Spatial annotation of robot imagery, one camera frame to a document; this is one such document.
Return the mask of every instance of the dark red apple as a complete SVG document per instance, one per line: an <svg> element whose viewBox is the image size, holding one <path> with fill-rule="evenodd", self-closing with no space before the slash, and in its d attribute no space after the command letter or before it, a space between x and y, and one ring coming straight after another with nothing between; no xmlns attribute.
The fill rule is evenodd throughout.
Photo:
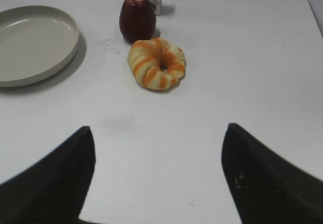
<svg viewBox="0 0 323 224"><path fill-rule="evenodd" d="M121 34L129 43L151 39L156 28L156 15L149 0L125 0L119 26Z"/></svg>

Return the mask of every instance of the white table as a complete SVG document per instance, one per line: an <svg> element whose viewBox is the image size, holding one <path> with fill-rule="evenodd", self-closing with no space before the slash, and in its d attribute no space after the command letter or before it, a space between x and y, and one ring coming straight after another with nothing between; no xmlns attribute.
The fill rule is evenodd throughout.
<svg viewBox="0 0 323 224"><path fill-rule="evenodd" d="M65 70L0 90L0 182L89 125L97 163L81 218L239 223L220 160L229 122L323 179L323 40L307 0L163 1L160 36L187 59L168 93L129 70L123 0L0 0L61 8L82 33Z"/></svg>

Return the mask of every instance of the round plate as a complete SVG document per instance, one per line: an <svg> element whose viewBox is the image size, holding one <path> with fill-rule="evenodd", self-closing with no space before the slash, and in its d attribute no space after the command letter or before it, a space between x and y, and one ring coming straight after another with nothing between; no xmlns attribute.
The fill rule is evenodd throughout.
<svg viewBox="0 0 323 224"><path fill-rule="evenodd" d="M67 13L26 6L0 13L0 87L36 83L64 68L76 53L79 29Z"/></svg>

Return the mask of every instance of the plate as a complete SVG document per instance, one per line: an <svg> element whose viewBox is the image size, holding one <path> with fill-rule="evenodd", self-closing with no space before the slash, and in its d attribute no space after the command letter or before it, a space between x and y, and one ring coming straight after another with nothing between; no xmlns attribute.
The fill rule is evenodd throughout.
<svg viewBox="0 0 323 224"><path fill-rule="evenodd" d="M26 6L0 13L0 87L44 80L63 69L79 42L76 21L64 11Z"/></svg>

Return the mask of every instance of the donut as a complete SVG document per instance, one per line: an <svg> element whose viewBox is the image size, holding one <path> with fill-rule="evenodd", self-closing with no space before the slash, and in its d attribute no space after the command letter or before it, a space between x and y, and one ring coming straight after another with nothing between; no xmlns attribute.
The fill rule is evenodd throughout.
<svg viewBox="0 0 323 224"><path fill-rule="evenodd" d="M166 90L185 75L183 51L162 38L138 40L130 48L128 65L136 81L152 90Z"/></svg>

